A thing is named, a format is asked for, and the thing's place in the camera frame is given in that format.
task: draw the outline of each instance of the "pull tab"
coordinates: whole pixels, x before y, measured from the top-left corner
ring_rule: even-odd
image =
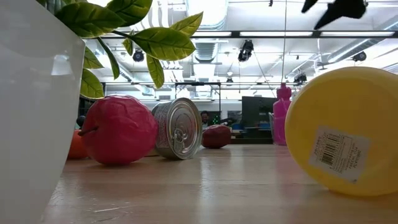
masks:
[[[174,150],[177,152],[182,152],[185,149],[184,140],[187,138],[187,134],[185,134],[181,129],[176,128],[174,130],[173,136]]]

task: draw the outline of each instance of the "yellow lid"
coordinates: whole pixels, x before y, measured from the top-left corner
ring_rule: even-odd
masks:
[[[315,180],[350,195],[398,190],[398,76],[368,67],[310,81],[289,107],[290,153]]]

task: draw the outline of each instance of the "dark red apple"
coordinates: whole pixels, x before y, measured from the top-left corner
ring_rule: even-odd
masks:
[[[215,124],[203,132],[201,145],[210,149],[219,149],[231,144],[231,131],[229,127]]]
[[[127,165],[154,148],[157,122],[136,98],[112,95],[88,110],[80,134],[92,159],[106,165]]]

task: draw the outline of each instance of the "barcode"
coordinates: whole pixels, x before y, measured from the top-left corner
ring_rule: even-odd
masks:
[[[333,166],[336,151],[340,145],[340,136],[335,134],[328,134],[326,139],[325,148],[323,149],[323,154],[321,162]]]

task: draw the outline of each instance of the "cable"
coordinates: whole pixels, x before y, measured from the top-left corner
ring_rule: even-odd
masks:
[[[275,93],[272,91],[271,85],[270,85],[270,84],[268,83],[268,81],[267,81],[266,74],[264,74],[264,71],[262,71],[262,68],[261,68],[259,59],[257,58],[256,52],[253,51],[253,53],[254,53],[254,56],[255,56],[255,58],[256,58],[256,60],[257,60],[257,64],[258,64],[259,67],[260,67],[260,70],[261,70],[262,76],[264,77],[264,80],[265,80],[266,83],[268,84],[268,87],[269,87],[269,89],[271,90],[272,95],[276,98]]]
[[[287,23],[287,0],[285,0],[285,38],[284,38],[284,51],[283,51],[283,61],[282,61],[282,78],[280,82],[284,82],[284,68],[285,68],[285,48],[286,48],[286,23]]]

